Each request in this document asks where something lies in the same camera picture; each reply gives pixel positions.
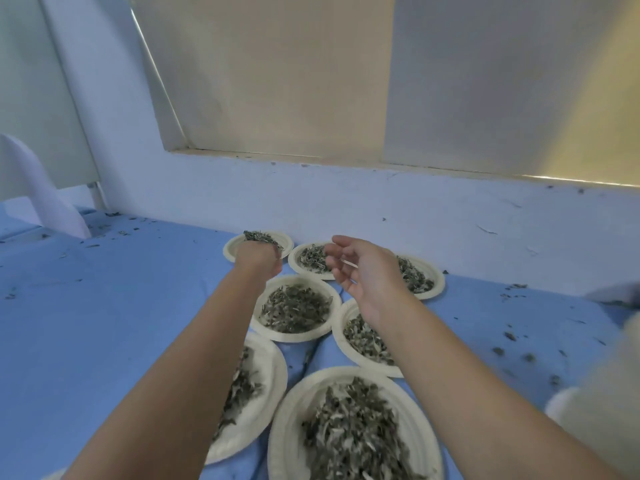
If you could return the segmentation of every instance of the right hand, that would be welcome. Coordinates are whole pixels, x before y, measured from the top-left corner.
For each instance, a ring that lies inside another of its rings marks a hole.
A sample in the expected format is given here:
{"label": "right hand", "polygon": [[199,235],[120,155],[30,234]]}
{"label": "right hand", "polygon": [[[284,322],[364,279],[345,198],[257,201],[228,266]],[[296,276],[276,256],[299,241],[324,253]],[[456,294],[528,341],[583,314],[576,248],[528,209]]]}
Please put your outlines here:
{"label": "right hand", "polygon": [[334,235],[332,241],[324,247],[327,266],[340,286],[355,298],[364,320],[379,331],[385,312],[391,312],[398,299],[411,296],[396,255],[372,242],[345,235]]}

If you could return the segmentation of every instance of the pile of dried herbs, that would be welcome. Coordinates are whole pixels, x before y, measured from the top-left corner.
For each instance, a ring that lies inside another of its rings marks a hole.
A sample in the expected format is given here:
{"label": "pile of dried herbs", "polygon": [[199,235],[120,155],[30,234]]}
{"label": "pile of dried herbs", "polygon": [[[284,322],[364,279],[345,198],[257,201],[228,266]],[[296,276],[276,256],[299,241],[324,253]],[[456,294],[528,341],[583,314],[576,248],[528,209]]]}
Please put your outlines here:
{"label": "pile of dried herbs", "polygon": [[424,293],[433,288],[433,281],[428,279],[409,259],[401,258],[400,256],[397,256],[397,258],[402,279],[404,279],[406,287],[409,288],[411,293]]}
{"label": "pile of dried herbs", "polygon": [[262,306],[262,323],[281,333],[313,330],[329,318],[331,297],[304,285],[284,285]]}
{"label": "pile of dried herbs", "polygon": [[347,326],[344,327],[344,338],[360,355],[387,365],[396,364],[378,332],[364,321],[361,314],[358,314],[353,320],[349,320]]}
{"label": "pile of dried herbs", "polygon": [[361,378],[329,387],[324,403],[302,423],[310,480],[416,480],[398,422],[378,386]]}
{"label": "pile of dried herbs", "polygon": [[266,232],[261,232],[259,230],[246,230],[244,231],[244,238],[247,241],[259,241],[259,242],[267,242],[268,244],[275,244],[279,250],[282,250],[282,246],[277,243],[277,241],[272,238]]}
{"label": "pile of dried herbs", "polygon": [[240,411],[252,400],[262,393],[262,384],[252,379],[252,373],[248,369],[249,355],[252,354],[249,347],[244,347],[240,363],[236,367],[234,380],[227,395],[225,407],[222,409],[222,418],[218,423],[218,430],[213,435],[212,441],[216,441],[222,430],[229,424],[235,424]]}
{"label": "pile of dried herbs", "polygon": [[311,244],[304,248],[298,256],[298,264],[315,273],[330,273],[329,266],[326,265],[324,246]]}

